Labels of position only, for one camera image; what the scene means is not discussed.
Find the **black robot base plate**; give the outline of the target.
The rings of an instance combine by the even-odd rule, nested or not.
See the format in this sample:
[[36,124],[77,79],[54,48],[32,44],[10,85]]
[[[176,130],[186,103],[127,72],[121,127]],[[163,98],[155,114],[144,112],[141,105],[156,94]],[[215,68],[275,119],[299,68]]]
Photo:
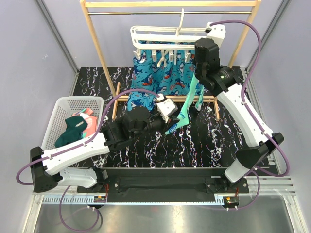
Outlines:
[[92,188],[76,185],[83,194],[107,194],[107,201],[146,204],[194,204],[215,202],[217,197],[251,194],[254,174],[230,184],[223,168],[103,168]]

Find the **pink sock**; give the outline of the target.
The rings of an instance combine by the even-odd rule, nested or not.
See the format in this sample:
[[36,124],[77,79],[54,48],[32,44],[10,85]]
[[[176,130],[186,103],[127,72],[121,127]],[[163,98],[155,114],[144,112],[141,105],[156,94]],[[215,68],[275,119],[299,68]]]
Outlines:
[[97,130],[98,118],[94,116],[90,116],[85,113],[80,113],[80,116],[85,120],[87,123],[87,128],[82,133],[82,138],[91,136]]
[[92,115],[94,111],[90,108],[84,108],[76,113],[73,113],[72,116],[79,116],[80,114],[87,114],[87,115]]

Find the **dark teal sock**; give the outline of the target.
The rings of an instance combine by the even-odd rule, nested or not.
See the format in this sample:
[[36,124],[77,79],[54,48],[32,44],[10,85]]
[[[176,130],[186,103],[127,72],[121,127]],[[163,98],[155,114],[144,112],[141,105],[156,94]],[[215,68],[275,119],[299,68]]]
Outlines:
[[70,144],[71,142],[72,142],[72,132],[71,131],[65,131],[56,140],[54,146],[56,148],[59,148],[59,147],[65,146],[67,144]]
[[81,116],[71,116],[65,120],[66,133],[76,134],[80,136],[87,128],[88,124]]

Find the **mint green sock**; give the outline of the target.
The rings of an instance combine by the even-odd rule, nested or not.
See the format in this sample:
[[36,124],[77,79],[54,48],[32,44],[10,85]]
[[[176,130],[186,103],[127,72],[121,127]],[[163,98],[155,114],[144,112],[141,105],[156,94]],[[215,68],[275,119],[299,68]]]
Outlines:
[[189,124],[189,117],[188,117],[188,110],[191,104],[194,101],[194,97],[196,94],[196,87],[199,83],[199,80],[195,77],[195,73],[193,73],[192,80],[190,83],[190,89],[188,94],[186,95],[186,99],[184,101],[184,104],[177,116],[177,119],[179,120],[177,123],[173,124],[166,132],[165,135],[173,133],[175,130],[182,128],[185,125]]
[[199,99],[195,104],[195,108],[197,111],[201,110],[202,104],[204,102],[204,92],[205,88],[201,84],[197,84],[196,89],[195,89],[195,96],[198,96]]

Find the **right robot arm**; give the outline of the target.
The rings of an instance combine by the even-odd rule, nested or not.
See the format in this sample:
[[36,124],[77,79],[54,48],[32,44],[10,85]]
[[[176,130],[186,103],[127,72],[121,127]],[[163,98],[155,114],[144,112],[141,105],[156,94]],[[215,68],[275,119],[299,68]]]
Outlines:
[[220,65],[219,47],[213,39],[200,38],[195,42],[195,62],[195,77],[230,112],[247,144],[236,153],[220,181],[222,190],[229,193],[259,161],[279,147],[284,136],[273,132],[260,118],[233,69]]

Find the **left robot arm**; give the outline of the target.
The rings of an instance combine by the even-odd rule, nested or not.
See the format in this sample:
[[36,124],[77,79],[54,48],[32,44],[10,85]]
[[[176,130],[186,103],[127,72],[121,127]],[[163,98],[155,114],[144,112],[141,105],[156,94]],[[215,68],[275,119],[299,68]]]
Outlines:
[[47,192],[59,186],[79,186],[88,192],[104,189],[107,176],[99,168],[76,168],[73,164],[87,158],[109,154],[132,145],[142,135],[166,132],[179,120],[174,114],[152,115],[145,107],[135,107],[102,127],[98,134],[52,150],[30,150],[34,191]]

